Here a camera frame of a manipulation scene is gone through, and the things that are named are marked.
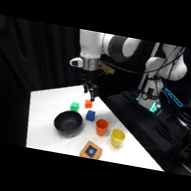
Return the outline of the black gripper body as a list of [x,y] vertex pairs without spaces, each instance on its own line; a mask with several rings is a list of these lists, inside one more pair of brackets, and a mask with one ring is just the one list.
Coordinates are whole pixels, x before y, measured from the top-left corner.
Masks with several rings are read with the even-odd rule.
[[95,82],[95,78],[96,78],[96,71],[86,71],[86,69],[84,69],[82,71],[82,79],[85,80],[85,82],[91,82],[94,83]]

